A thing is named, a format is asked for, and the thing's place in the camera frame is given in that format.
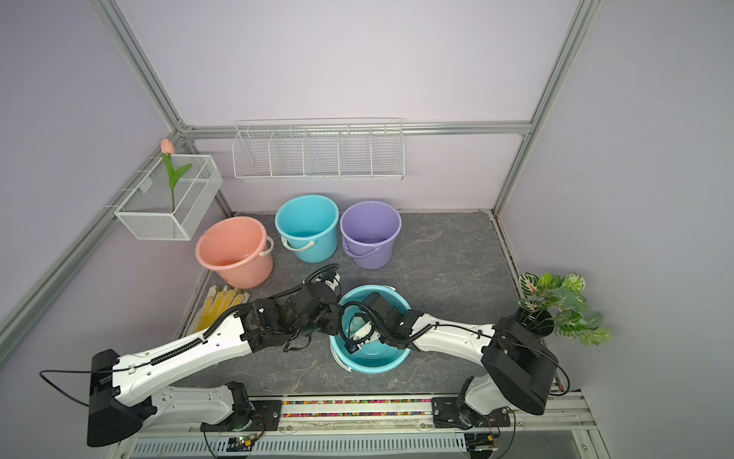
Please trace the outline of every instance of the wire shelf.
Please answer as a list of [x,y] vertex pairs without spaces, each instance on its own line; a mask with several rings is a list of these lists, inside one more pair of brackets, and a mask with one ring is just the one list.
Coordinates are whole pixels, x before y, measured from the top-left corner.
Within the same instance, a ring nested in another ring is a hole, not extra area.
[[163,159],[156,161],[115,211],[137,239],[190,241],[222,186],[222,176],[209,155],[176,154],[171,163],[176,169],[192,165],[174,189],[173,212]]
[[281,124],[235,123],[235,177],[243,181],[405,177],[400,120],[328,120],[327,124],[315,124],[315,120],[277,121]]

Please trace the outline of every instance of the white bucket handle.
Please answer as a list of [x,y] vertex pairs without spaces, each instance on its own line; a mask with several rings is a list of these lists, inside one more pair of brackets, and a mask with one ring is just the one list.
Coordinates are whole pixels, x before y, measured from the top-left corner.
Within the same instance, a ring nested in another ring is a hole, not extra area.
[[343,240],[343,239],[341,240],[341,247],[344,249],[344,252],[346,252],[347,255],[351,256],[354,259],[363,259],[367,255],[372,255],[373,253],[378,252],[379,251],[379,248],[380,248],[379,245],[375,245],[372,248],[372,250],[370,250],[369,252],[365,253],[364,255],[355,255],[355,254],[353,254],[352,252],[349,251],[349,246],[346,243],[346,241]]
[[270,236],[266,236],[268,238],[268,242],[270,242],[270,248],[268,250],[264,250],[260,252],[260,256],[268,256],[273,251],[273,247],[275,247],[275,242],[273,242],[273,238]]
[[293,247],[291,247],[290,245],[288,245],[288,241],[286,240],[286,237],[283,236],[282,234],[280,235],[280,241],[283,243],[283,247],[287,248],[291,252],[302,252],[302,251],[304,251],[304,250],[306,250],[306,249],[308,249],[310,247],[313,247],[313,245],[316,244],[315,241],[311,241],[308,244],[306,244],[303,247],[301,247],[300,249],[294,249]]
[[343,361],[341,361],[338,355],[336,355],[336,351],[334,351],[334,346],[329,346],[329,348],[331,348],[331,355],[334,360],[336,360],[336,363],[339,364],[339,366],[344,368],[346,371],[351,372],[352,369],[349,368]]

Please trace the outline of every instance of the pink bucket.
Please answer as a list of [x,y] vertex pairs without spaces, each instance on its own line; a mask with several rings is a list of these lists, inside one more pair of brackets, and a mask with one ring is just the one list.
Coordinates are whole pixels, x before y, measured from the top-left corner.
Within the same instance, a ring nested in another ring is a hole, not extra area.
[[232,287],[251,289],[270,276],[272,250],[273,240],[262,223],[251,217],[232,217],[201,235],[196,243],[196,259]]

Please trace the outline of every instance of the pink tulip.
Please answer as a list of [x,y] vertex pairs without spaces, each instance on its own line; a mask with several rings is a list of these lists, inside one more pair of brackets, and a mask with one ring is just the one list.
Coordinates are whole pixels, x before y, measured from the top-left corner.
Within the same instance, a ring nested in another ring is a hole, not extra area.
[[161,140],[161,152],[166,155],[175,155],[176,147],[173,146],[173,142],[168,139]]

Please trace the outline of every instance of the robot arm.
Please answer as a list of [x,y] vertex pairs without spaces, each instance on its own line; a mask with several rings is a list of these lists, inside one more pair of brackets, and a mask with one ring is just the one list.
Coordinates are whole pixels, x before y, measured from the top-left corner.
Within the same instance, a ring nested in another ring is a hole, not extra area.
[[[159,424],[204,422],[220,430],[246,427],[255,410],[242,384],[218,388],[170,384],[266,347],[288,350],[290,341],[316,331],[345,337],[346,307],[337,304],[335,293],[338,265],[328,267],[282,294],[230,308],[207,330],[141,353],[120,356],[107,350],[95,355],[87,444],[105,446]],[[369,313],[365,314],[368,323],[345,339],[358,341],[352,352],[379,339],[400,349],[446,353],[487,369],[488,375],[470,378],[462,388],[457,410],[470,421],[455,427],[472,427],[471,419],[477,419],[477,414],[486,416],[509,403],[533,414],[544,411],[556,369],[550,359],[555,357],[516,322],[501,319],[497,325],[471,325],[416,310],[402,314],[377,293],[359,305]],[[540,358],[537,353],[550,357]]]
[[368,322],[351,337],[341,331],[348,351],[379,339],[400,349],[464,358],[482,365],[488,373],[468,381],[459,394],[471,410],[487,415],[512,403],[531,414],[545,411],[558,359],[514,320],[472,325],[438,319],[415,309],[403,314],[378,293],[362,303],[351,303]]

